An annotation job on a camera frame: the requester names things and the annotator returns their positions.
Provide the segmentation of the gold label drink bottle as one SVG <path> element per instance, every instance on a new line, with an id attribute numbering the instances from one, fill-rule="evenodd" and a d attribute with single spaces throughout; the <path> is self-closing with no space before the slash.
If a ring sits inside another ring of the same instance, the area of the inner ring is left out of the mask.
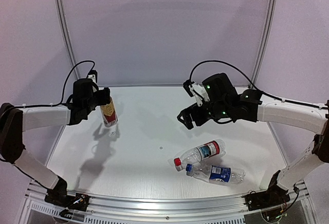
<path id="1" fill-rule="evenodd" d="M 117 114 L 116 114 L 116 110 L 115 110 L 115 106 L 114 106 L 112 97 L 110 97 L 109 100 L 110 100 L 109 104 L 100 106 L 100 110 L 101 110 L 101 114 L 102 114 L 102 118 L 103 118 L 105 127 L 114 126 L 118 122 L 118 118 L 117 118 Z"/>

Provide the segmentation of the red cap water bottle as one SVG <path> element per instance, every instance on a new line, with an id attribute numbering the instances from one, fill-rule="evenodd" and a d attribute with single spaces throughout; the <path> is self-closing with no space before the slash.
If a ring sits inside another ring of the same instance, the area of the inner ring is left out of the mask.
<path id="1" fill-rule="evenodd" d="M 184 170 L 187 164 L 197 164 L 214 156 L 222 157 L 225 155 L 226 145 L 223 140 L 215 139 L 205 144 L 193 147 L 180 156 L 173 158 L 172 165 L 178 171 Z"/>

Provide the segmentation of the blue cap water bottle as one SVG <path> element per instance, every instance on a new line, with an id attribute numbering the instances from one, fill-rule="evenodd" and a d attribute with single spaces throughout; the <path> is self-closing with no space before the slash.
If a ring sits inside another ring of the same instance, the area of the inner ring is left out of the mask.
<path id="1" fill-rule="evenodd" d="M 241 184 L 246 176 L 242 169 L 210 164 L 187 164 L 186 174 L 197 180 L 218 185 Z"/>

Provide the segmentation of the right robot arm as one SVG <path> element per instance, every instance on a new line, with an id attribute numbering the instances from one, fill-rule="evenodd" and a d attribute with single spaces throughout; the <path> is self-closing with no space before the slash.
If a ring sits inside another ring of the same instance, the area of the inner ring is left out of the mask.
<path id="1" fill-rule="evenodd" d="M 186 80 L 183 87 L 196 99 L 196 103 L 177 116 L 187 129 L 209 120 L 220 123 L 226 119 L 228 123 L 237 120 L 280 123 L 315 134 L 309 147 L 272 177 L 270 188 L 287 191 L 311 171 L 328 163 L 328 104 L 299 103 L 256 88 L 239 94 L 225 73 L 212 75 L 201 85 Z"/>

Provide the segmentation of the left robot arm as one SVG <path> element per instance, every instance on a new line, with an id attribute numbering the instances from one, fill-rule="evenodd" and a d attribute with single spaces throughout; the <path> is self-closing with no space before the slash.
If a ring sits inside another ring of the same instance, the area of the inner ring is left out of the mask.
<path id="1" fill-rule="evenodd" d="M 77 125 L 98 106 L 109 104 L 110 89 L 100 89 L 92 79 L 74 82 L 73 93 L 64 104 L 1 106 L 1 157 L 50 191 L 66 191 L 67 183 L 36 160 L 23 144 L 23 132 L 50 126 Z"/>

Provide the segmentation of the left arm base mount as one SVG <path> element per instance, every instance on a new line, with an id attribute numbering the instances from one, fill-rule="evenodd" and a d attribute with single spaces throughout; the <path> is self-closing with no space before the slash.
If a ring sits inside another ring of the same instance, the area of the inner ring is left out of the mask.
<path id="1" fill-rule="evenodd" d="M 90 196 L 87 194 L 75 193 L 75 196 L 67 194 L 67 182 L 58 176 L 56 185 L 47 190 L 45 202 L 54 206 L 62 207 L 59 215 L 63 218 L 71 218 L 74 210 L 86 212 Z"/>

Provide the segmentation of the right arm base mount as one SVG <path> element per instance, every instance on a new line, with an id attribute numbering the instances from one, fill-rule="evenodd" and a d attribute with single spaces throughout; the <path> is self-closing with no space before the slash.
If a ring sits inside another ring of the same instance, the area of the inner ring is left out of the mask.
<path id="1" fill-rule="evenodd" d="M 268 189 L 260 192 L 251 191 L 243 196 L 248 211 L 261 210 L 261 216 L 266 223 L 279 223 L 283 215 L 295 204 L 299 197 L 300 189 L 294 185 L 297 194 L 291 205 L 288 190 L 278 186 L 278 170 L 271 178 Z"/>

